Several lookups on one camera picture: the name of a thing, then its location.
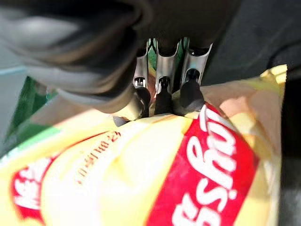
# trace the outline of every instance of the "red logo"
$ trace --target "red logo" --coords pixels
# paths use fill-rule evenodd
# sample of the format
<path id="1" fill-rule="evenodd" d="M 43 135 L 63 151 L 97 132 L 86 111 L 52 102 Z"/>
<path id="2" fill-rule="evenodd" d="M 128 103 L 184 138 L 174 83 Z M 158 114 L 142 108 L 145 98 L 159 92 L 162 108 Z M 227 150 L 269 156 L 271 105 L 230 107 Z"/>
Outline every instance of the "red logo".
<path id="1" fill-rule="evenodd" d="M 35 218 L 43 222 L 40 212 L 41 184 L 55 159 L 56 157 L 39 159 L 13 177 L 13 199 L 23 218 Z"/>
<path id="2" fill-rule="evenodd" d="M 148 225 L 233 225 L 259 159 L 210 105 L 186 132 Z"/>

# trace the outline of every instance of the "black rubber tip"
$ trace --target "black rubber tip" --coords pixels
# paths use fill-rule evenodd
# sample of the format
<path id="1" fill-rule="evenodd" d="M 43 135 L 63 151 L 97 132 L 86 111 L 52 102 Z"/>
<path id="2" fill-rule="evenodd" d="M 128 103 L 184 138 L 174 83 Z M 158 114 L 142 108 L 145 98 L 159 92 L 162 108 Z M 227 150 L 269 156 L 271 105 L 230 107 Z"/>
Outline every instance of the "black rubber tip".
<path id="1" fill-rule="evenodd" d="M 190 112 L 198 111 L 205 104 L 199 84 L 195 80 L 184 83 L 180 90 L 180 105 Z"/>
<path id="2" fill-rule="evenodd" d="M 142 112 L 141 118 L 147 118 L 150 115 L 149 104 L 151 101 L 151 94 L 149 90 L 145 87 L 136 88 L 138 96 L 141 98 L 144 104 L 144 110 Z"/>
<path id="3" fill-rule="evenodd" d="M 156 97 L 155 114 L 166 114 L 172 112 L 171 94 L 166 88 L 162 88 L 161 92 L 157 94 Z"/>
<path id="4" fill-rule="evenodd" d="M 117 116 L 113 116 L 113 120 L 117 127 L 123 126 L 124 124 L 127 124 L 129 122 L 129 121 L 127 121 L 123 118 L 117 117 Z"/>

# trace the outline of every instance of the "green surface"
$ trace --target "green surface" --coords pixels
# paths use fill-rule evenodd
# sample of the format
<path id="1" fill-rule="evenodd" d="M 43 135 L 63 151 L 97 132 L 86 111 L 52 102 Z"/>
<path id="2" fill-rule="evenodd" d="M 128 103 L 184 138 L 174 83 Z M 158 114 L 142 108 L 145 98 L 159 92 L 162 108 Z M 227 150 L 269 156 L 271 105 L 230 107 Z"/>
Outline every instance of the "green surface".
<path id="1" fill-rule="evenodd" d="M 18 148 L 21 150 L 33 142 L 58 132 L 55 128 L 35 125 L 29 121 L 29 118 L 53 96 L 55 93 L 37 93 L 36 82 L 30 77 L 26 78 L 4 144 L 0 148 L 0 157 L 20 144 Z"/>

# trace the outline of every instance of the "plastic packaging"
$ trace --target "plastic packaging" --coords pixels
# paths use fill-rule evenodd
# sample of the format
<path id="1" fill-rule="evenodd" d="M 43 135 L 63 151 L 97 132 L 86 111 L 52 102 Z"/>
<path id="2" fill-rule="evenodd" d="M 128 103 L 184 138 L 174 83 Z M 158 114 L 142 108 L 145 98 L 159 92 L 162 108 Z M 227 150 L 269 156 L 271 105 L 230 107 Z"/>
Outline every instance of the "plastic packaging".
<path id="1" fill-rule="evenodd" d="M 199 113 L 175 93 L 178 115 L 119 128 L 54 99 L 31 118 L 52 130 L 0 161 L 1 225 L 276 225 L 285 72 L 202 87 Z"/>

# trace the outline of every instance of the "metal holder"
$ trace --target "metal holder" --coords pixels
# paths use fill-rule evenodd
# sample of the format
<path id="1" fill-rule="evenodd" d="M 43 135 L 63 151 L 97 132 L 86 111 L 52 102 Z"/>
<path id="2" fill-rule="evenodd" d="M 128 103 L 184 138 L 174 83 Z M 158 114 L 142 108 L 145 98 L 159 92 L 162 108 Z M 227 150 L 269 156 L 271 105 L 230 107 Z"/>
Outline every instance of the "metal holder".
<path id="1" fill-rule="evenodd" d="M 146 43 L 146 52 L 143 56 L 137 57 L 137 65 L 133 77 L 133 84 L 135 88 L 148 88 L 149 84 L 149 63 L 148 63 L 148 43 Z"/>
<path id="2" fill-rule="evenodd" d="M 212 48 L 212 44 L 210 45 L 209 50 L 201 56 L 194 55 L 193 50 L 189 50 L 189 48 L 186 50 L 185 60 L 182 69 L 181 85 L 183 85 L 185 82 L 189 80 L 187 76 L 187 71 L 189 69 L 196 69 L 199 72 L 199 77 L 197 78 L 197 82 L 199 85 L 201 85 L 206 62 L 209 53 L 211 51 L 211 48 Z"/>
<path id="3" fill-rule="evenodd" d="M 163 77 L 168 77 L 170 79 L 170 84 L 167 91 L 172 94 L 174 87 L 174 74 L 176 70 L 176 55 L 178 53 L 179 44 L 177 44 L 177 49 L 172 56 L 162 56 L 160 55 L 157 42 L 157 69 L 156 69 L 156 93 L 161 92 L 160 79 Z"/>

